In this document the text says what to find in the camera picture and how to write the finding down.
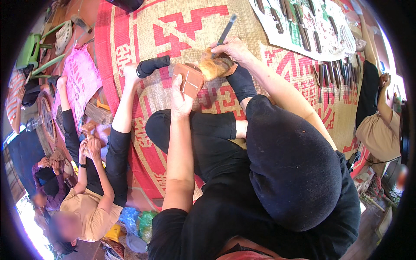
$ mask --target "blue plastic bag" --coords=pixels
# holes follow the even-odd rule
[[[138,224],[136,224],[139,214],[140,211],[135,208],[127,207],[123,208],[119,217],[119,220],[125,224],[127,232],[134,234],[136,237],[139,236]]]

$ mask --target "woman's left hand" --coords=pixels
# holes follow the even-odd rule
[[[182,75],[172,80],[171,114],[173,119],[188,117],[192,110],[193,98],[181,92]]]

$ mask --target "knee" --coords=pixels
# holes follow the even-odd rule
[[[154,143],[169,134],[171,110],[159,110],[153,113],[146,122],[146,134]]]

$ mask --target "black sock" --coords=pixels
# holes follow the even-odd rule
[[[254,87],[253,79],[250,73],[247,69],[241,67],[239,64],[235,72],[226,78],[233,88],[238,102],[241,103],[243,99],[257,95],[257,91]]]

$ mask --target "beige shirt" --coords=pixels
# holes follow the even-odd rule
[[[60,210],[77,214],[82,221],[82,233],[78,239],[88,242],[100,240],[117,222],[122,207],[113,203],[110,214],[98,207],[102,196],[85,189],[84,194],[76,194],[72,188],[61,204]]]
[[[367,116],[358,126],[355,135],[371,154],[381,161],[400,156],[400,116],[393,111],[390,124],[379,113]]]

